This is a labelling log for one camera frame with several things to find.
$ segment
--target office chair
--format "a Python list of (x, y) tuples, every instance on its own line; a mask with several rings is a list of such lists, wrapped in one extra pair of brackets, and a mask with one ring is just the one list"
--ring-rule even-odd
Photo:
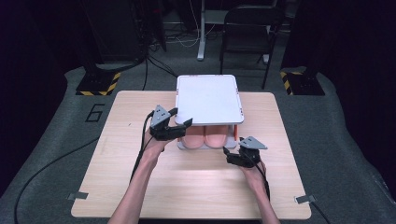
[(222, 74), (224, 53), (268, 54), (262, 89), (264, 89), (276, 34), (284, 20), (284, 12), (270, 6), (239, 6), (231, 9), (224, 18), (220, 50), (220, 73)]

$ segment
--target wooden tabletop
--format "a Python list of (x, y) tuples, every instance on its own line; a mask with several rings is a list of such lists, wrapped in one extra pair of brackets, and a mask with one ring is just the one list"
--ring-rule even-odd
[[(260, 150), (267, 168), (271, 204), (280, 219), (307, 219), (307, 203), (294, 197), (304, 187), (280, 117), (276, 99), (267, 92), (240, 92), (245, 120), (238, 135), (254, 136), (268, 146)], [(144, 120), (156, 105), (175, 107), (174, 91), (121, 91), (108, 115), (92, 155), (74, 217), (111, 217), (128, 187), (141, 144)], [(173, 119), (170, 126), (175, 126)], [(244, 175), (226, 162), (221, 149), (179, 149), (171, 142), (162, 153), (151, 179), (142, 218), (256, 219), (260, 212)]]

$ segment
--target forearm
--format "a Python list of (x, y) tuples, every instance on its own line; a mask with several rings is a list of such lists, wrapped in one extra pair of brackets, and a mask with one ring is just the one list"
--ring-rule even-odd
[(270, 204), (268, 196), (266, 195), (265, 189), (255, 188), (253, 189), (253, 192), (256, 195), (257, 205), (259, 206), (259, 210), (262, 215), (262, 223), (264, 224), (280, 223), (272, 205)]
[(108, 223), (137, 223), (157, 159), (144, 155), (119, 206)]

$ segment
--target black curtain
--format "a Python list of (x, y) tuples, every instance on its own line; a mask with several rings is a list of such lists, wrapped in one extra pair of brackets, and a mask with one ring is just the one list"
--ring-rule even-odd
[(391, 2), (303, 0), (282, 68), (315, 66), (346, 127), (396, 197), (396, 17)]
[(64, 74), (81, 67), (60, 3), (76, 18), (86, 48), (100, 63), (79, 0), (0, 1), (0, 195), (28, 158), (64, 98)]

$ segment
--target white lid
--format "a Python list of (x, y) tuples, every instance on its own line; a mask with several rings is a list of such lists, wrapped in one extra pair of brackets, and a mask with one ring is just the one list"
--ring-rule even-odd
[(244, 121), (232, 75), (179, 76), (176, 107), (176, 124), (191, 118), (192, 125), (240, 124)]

